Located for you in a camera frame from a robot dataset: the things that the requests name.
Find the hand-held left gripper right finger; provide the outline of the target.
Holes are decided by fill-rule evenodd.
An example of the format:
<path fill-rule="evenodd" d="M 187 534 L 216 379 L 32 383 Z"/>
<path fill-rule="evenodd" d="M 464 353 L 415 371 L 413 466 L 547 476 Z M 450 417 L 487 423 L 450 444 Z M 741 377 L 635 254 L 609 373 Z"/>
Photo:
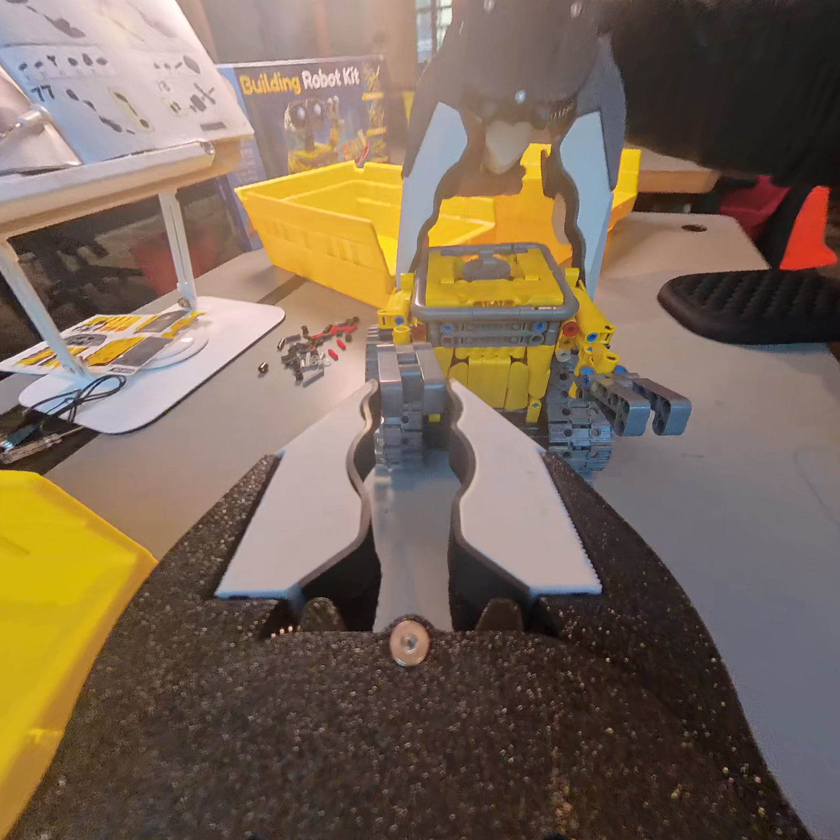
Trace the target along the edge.
<path fill-rule="evenodd" d="M 545 450 L 457 381 L 450 454 L 464 449 L 454 534 L 522 596 L 600 595 L 602 583 L 545 463 Z"/>

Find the blue printed kit box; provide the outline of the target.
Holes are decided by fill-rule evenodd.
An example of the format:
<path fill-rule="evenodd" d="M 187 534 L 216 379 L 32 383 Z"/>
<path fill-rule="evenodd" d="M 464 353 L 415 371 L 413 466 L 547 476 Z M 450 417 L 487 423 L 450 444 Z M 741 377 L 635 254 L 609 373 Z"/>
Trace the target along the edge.
<path fill-rule="evenodd" d="M 262 244 L 236 195 L 241 186 L 326 165 L 390 161 L 381 54 L 217 66 L 254 131 L 220 183 L 245 250 Z"/>

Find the cream book stand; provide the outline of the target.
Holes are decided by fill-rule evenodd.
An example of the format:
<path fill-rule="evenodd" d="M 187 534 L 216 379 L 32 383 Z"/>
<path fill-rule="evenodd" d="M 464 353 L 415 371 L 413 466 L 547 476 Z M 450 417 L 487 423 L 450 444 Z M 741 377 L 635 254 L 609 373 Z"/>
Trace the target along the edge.
<path fill-rule="evenodd" d="M 63 365 L 73 369 L 77 363 L 64 354 L 60 331 L 21 270 L 9 238 L 157 195 L 175 267 L 182 271 L 178 288 L 194 307 L 192 265 L 175 193 L 230 173 L 240 161 L 243 140 L 198 141 L 100 163 L 2 177 L 2 272 L 41 338 L 64 359 Z"/>

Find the grey and yellow brick assembly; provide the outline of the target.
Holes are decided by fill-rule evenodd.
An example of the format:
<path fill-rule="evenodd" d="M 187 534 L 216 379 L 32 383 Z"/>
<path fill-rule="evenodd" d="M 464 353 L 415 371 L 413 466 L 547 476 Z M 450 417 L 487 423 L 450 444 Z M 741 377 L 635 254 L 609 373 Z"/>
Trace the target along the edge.
<path fill-rule="evenodd" d="M 375 378 L 380 384 L 384 419 L 401 420 L 412 413 L 442 415 L 446 409 L 446 379 L 429 342 L 378 343 Z"/>

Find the red plastic canister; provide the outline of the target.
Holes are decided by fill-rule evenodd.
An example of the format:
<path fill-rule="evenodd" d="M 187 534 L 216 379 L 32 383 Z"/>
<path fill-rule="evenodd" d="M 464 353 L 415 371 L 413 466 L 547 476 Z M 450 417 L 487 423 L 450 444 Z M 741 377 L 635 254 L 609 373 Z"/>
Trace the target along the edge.
<path fill-rule="evenodd" d="M 769 175 L 722 176 L 718 214 L 734 219 L 756 241 L 787 197 L 790 187 L 777 184 Z"/>

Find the orange traffic cone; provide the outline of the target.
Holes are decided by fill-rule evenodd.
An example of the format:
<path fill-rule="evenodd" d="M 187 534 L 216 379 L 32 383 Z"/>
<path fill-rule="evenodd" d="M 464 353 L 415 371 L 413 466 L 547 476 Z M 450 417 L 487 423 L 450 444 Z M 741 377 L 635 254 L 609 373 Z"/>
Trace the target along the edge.
<path fill-rule="evenodd" d="M 827 186 L 814 187 L 795 211 L 790 231 L 783 236 L 782 270 L 827 268 L 837 263 L 837 256 L 826 243 L 830 193 Z"/>

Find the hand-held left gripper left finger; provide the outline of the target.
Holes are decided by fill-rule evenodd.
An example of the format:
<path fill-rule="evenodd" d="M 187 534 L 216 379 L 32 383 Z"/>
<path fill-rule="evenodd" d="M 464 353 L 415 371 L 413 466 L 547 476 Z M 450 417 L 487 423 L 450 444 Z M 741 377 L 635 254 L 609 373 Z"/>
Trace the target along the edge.
<path fill-rule="evenodd" d="M 279 453 L 214 593 L 218 599 L 302 599 L 361 546 L 371 504 L 355 456 L 373 430 L 367 381 Z"/>

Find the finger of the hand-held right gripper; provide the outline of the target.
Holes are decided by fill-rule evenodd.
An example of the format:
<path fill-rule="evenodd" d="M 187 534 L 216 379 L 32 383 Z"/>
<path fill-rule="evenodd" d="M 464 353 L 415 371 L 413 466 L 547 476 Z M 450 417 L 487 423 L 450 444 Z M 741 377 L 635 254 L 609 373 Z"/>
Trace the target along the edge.
<path fill-rule="evenodd" d="M 468 146 L 461 114 L 447 104 L 436 105 L 419 145 L 412 170 L 404 175 L 395 260 L 396 285 L 414 272 L 428 234 L 443 202 L 443 186 L 455 172 Z"/>
<path fill-rule="evenodd" d="M 543 192 L 553 201 L 553 236 L 570 247 L 571 266 L 579 270 L 590 299 L 601 276 L 613 210 L 607 158 L 602 116 L 593 111 L 576 118 L 541 161 Z"/>

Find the pile of small brick pins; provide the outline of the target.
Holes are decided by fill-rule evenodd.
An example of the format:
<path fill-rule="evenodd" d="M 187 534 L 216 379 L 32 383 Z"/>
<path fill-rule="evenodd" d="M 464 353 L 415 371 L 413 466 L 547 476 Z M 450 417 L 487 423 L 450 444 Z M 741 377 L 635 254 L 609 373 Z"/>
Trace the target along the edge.
<path fill-rule="evenodd" d="M 265 380 L 278 369 L 286 373 L 294 388 L 309 388 L 324 379 L 328 368 L 350 355 L 360 328 L 358 316 L 328 322 L 319 331 L 301 325 L 297 332 L 283 335 L 278 340 L 276 358 L 260 363 L 256 378 Z"/>

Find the yellow plastic parts bin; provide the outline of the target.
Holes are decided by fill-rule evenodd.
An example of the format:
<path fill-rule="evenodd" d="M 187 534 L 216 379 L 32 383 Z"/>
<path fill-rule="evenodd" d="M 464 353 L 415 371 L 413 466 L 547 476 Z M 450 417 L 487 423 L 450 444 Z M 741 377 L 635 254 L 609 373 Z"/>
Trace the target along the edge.
<path fill-rule="evenodd" d="M 396 287 L 403 176 L 353 162 L 235 189 L 278 268 L 383 308 Z"/>

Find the yellow tracked brick vehicle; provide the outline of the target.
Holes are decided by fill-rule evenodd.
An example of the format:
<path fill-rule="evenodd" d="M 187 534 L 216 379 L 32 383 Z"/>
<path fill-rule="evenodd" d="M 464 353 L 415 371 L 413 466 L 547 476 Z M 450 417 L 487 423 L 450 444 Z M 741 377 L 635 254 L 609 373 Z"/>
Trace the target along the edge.
<path fill-rule="evenodd" d="M 413 340 L 432 344 L 459 382 L 551 454 L 591 480 L 616 438 L 686 431 L 688 398 L 630 372 L 612 348 L 615 329 L 546 245 L 426 249 L 414 272 Z M 378 327 L 370 328 L 365 378 L 376 381 Z M 378 464 L 415 464 L 442 415 L 412 413 L 375 435 Z"/>

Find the grey desk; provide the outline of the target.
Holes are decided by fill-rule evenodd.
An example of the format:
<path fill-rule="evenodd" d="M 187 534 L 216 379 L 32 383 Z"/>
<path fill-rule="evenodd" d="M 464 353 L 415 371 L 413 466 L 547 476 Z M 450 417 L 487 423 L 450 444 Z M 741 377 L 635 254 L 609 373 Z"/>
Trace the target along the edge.
<path fill-rule="evenodd" d="M 667 564 L 710 629 L 773 775 L 809 829 L 838 838 L 838 362 L 821 344 L 699 338 L 657 303 L 672 277 L 764 267 L 733 220 L 630 213 L 612 231 L 598 306 L 625 365 L 687 396 L 680 437 L 625 438 L 594 488 Z M 212 297 L 278 305 L 267 335 L 158 421 L 97 436 L 46 476 L 141 543 L 170 549 L 259 457 L 358 386 L 363 355 L 297 394 L 271 339 L 374 310 L 270 264 L 200 277 Z"/>

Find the person's right forearm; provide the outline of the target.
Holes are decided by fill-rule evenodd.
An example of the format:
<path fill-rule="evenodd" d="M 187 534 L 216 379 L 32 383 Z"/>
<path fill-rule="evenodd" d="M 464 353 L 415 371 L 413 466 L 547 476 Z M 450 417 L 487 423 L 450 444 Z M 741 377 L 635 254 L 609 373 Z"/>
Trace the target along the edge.
<path fill-rule="evenodd" d="M 839 184 L 838 1 L 605 2 L 626 139 L 781 186 Z"/>

